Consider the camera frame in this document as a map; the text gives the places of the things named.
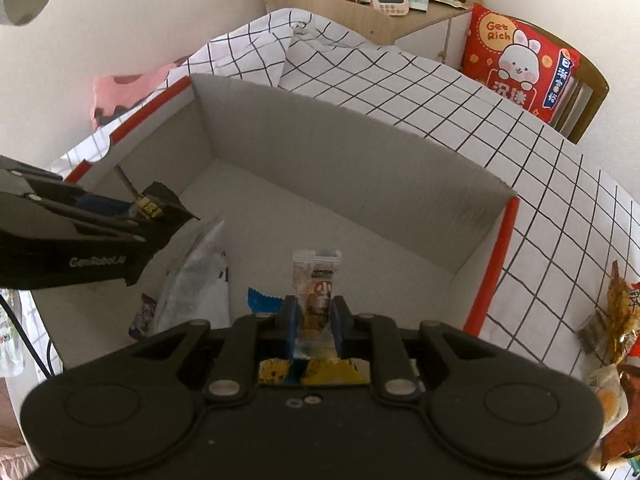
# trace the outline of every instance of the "bunny pillow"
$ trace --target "bunny pillow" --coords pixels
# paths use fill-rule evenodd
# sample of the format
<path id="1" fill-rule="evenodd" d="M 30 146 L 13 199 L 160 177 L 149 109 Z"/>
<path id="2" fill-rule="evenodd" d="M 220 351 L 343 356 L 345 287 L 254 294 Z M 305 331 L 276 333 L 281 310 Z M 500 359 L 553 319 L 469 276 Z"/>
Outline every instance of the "bunny pillow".
<path id="1" fill-rule="evenodd" d="M 531 27 L 476 4 L 462 73 L 536 115 L 551 120 L 580 53 Z"/>

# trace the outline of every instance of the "grid pattern sheet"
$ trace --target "grid pattern sheet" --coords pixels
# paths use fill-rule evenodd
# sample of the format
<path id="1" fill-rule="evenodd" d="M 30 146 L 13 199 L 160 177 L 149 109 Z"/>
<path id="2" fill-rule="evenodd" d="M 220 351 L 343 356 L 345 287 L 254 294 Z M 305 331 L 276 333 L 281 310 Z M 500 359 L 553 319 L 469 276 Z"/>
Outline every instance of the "grid pattern sheet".
<path id="1" fill-rule="evenodd" d="M 594 309 L 606 308 L 614 260 L 627 281 L 640 280 L 640 206 L 551 127 L 450 67 L 375 46 L 299 9 L 278 10 L 211 40 L 144 102 L 193 73 L 356 110 L 439 142 L 513 186 L 522 202 L 481 337 L 579 378 L 603 362 L 603 355 L 581 351 L 575 332 Z M 83 158 L 100 159 L 109 133 L 137 108 L 52 169 L 65 174 Z"/>

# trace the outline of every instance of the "metal screw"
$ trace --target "metal screw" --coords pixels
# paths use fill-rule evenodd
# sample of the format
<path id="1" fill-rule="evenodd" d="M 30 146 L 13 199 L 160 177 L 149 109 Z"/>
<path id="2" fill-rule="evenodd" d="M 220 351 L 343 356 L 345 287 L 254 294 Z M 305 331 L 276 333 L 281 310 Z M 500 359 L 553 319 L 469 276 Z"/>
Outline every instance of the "metal screw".
<path id="1" fill-rule="evenodd" d="M 242 390 L 242 386 L 230 379 L 220 379 L 209 385 L 209 391 L 219 397 L 233 397 L 239 394 L 240 390 Z"/>
<path id="2" fill-rule="evenodd" d="M 385 384 L 386 392 L 394 396 L 411 395 L 417 389 L 418 386 L 409 379 L 391 379 Z"/>
<path id="3" fill-rule="evenodd" d="M 285 402 L 285 404 L 290 408 L 302 408 L 302 406 L 305 405 L 302 399 L 287 399 L 287 402 Z"/>
<path id="4" fill-rule="evenodd" d="M 307 404 L 320 404 L 322 402 L 322 397 L 317 395 L 308 395 L 305 397 L 305 402 Z"/>

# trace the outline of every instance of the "wooden shelf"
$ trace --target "wooden shelf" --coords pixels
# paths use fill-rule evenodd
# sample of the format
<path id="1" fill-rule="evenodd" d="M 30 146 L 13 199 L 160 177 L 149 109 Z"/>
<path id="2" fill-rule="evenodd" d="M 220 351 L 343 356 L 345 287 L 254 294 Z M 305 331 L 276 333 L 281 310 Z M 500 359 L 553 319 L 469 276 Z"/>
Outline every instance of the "wooden shelf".
<path id="1" fill-rule="evenodd" d="M 394 44 L 396 40 L 433 23 L 465 14 L 469 9 L 457 9 L 438 2 L 430 2 L 427 12 L 410 10 L 406 16 L 387 16 L 366 4 L 346 0 L 264 0 L 267 12 L 292 7 L 320 14 L 334 22 L 355 30 L 374 44 Z M 482 0 L 467 0 L 473 3 Z"/>

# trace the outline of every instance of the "wooden chair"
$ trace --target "wooden chair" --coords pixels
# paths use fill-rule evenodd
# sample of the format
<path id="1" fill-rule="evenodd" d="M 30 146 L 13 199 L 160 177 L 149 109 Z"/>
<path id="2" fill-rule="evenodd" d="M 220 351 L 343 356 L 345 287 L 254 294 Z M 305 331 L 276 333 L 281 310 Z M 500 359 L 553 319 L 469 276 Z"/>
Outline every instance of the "wooden chair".
<path id="1" fill-rule="evenodd" d="M 557 36 L 554 36 L 550 32 L 547 32 L 543 28 L 534 25 L 533 23 L 526 22 L 520 18 L 514 18 L 514 20 L 529 25 L 529 27 L 533 28 L 538 34 L 540 34 L 540 36 L 553 41 L 556 45 L 565 48 L 573 48 L 567 42 L 561 40 Z M 597 111 L 600 109 L 605 97 L 607 97 L 607 94 L 609 93 L 609 84 L 600 70 L 598 70 L 585 56 L 580 58 L 580 66 L 574 73 L 574 81 L 575 84 L 573 89 L 569 87 L 565 95 L 562 97 L 562 102 L 554 114 L 551 126 L 553 126 L 553 128 L 558 132 L 561 132 L 566 124 L 569 128 L 571 123 L 575 121 L 574 126 L 571 127 L 568 135 L 565 136 L 572 143 L 577 144 L 584 131 L 587 129 L 589 124 L 591 124 L 591 121 L 595 117 Z M 580 100 L 584 101 L 584 98 L 586 97 L 585 92 L 587 92 L 588 89 L 591 89 L 591 95 L 582 111 L 580 111 L 578 97 L 582 93 L 583 95 Z"/>

